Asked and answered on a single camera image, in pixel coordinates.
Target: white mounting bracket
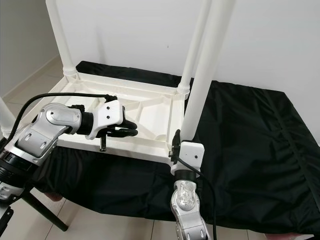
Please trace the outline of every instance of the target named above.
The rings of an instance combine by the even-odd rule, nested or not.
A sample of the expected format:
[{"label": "white mounting bracket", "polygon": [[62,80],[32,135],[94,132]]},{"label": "white mounting bracket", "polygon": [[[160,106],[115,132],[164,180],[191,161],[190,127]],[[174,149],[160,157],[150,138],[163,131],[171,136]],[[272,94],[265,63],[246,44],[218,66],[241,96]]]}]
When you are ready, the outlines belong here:
[{"label": "white mounting bracket", "polygon": [[93,112],[93,127],[88,136],[88,140],[96,138],[101,129],[111,125],[119,125],[124,121],[123,106],[118,100],[106,102]]},{"label": "white mounting bracket", "polygon": [[[205,154],[205,147],[200,143],[183,141],[180,145],[179,158],[200,171],[202,160]],[[177,170],[190,170],[182,163],[177,162],[171,167],[171,174],[175,175]]]}]

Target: white wall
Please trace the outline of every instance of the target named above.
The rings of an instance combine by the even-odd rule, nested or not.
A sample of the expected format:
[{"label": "white wall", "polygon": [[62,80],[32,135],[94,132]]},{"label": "white wall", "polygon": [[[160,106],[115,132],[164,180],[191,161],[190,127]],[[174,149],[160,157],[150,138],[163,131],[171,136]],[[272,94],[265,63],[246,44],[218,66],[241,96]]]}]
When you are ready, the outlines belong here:
[{"label": "white wall", "polygon": [[[182,74],[199,0],[57,0],[81,60]],[[320,1],[238,0],[216,80],[285,92],[320,142]]]},{"label": "white wall", "polygon": [[58,54],[45,0],[0,1],[0,96]]}]

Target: black tripod leg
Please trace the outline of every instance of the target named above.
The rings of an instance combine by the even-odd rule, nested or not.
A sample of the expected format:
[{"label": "black tripod leg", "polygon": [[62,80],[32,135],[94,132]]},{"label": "black tripod leg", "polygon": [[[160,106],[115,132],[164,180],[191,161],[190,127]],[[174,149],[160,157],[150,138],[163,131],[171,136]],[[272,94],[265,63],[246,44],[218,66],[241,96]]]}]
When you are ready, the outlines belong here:
[{"label": "black tripod leg", "polygon": [[25,200],[31,207],[37,210],[42,216],[56,225],[62,231],[67,231],[68,226],[64,224],[56,215],[54,215],[45,205],[43,205],[35,196],[30,192],[25,192],[22,195],[22,199]]}]

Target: baseboard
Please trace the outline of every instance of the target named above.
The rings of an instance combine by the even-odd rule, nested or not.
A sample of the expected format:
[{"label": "baseboard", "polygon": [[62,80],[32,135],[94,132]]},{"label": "baseboard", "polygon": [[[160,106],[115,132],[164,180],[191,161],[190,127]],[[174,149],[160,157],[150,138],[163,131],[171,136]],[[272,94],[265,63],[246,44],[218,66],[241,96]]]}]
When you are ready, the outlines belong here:
[{"label": "baseboard", "polygon": [[36,70],[34,73],[32,73],[30,76],[28,76],[25,80],[20,82],[17,86],[15,86],[13,89],[11,89],[9,92],[7,92],[3,97],[3,101],[6,103],[10,99],[12,99],[15,95],[17,95],[19,92],[21,92],[24,88],[26,88],[33,80],[39,78],[41,75],[43,75],[49,68],[54,66],[60,59],[60,55],[53,57],[49,61],[47,61],[42,67],[40,67],[38,70]]}]

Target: metal rod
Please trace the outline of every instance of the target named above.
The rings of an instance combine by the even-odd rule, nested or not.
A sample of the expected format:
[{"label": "metal rod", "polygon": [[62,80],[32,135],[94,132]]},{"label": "metal rod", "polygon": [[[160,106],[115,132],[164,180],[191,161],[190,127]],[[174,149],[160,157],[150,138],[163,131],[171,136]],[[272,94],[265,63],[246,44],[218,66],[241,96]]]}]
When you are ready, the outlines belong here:
[{"label": "metal rod", "polygon": [[56,215],[53,214],[45,205],[43,205],[35,196],[30,192],[23,194],[22,199],[25,200],[31,207],[37,210],[42,216],[56,225],[63,232],[68,230],[68,226],[64,224]]},{"label": "metal rod", "polygon": [[215,0],[211,6],[207,33],[181,127],[181,141],[191,141],[195,137],[235,2],[236,0]]},{"label": "metal rod", "polygon": [[181,82],[179,83],[177,88],[178,93],[186,94],[186,99],[188,98],[190,93],[190,80],[195,67],[197,55],[199,53],[199,48],[206,28],[206,23],[208,21],[211,3],[212,0],[203,0],[194,34],[191,40],[189,52],[184,64]]}]

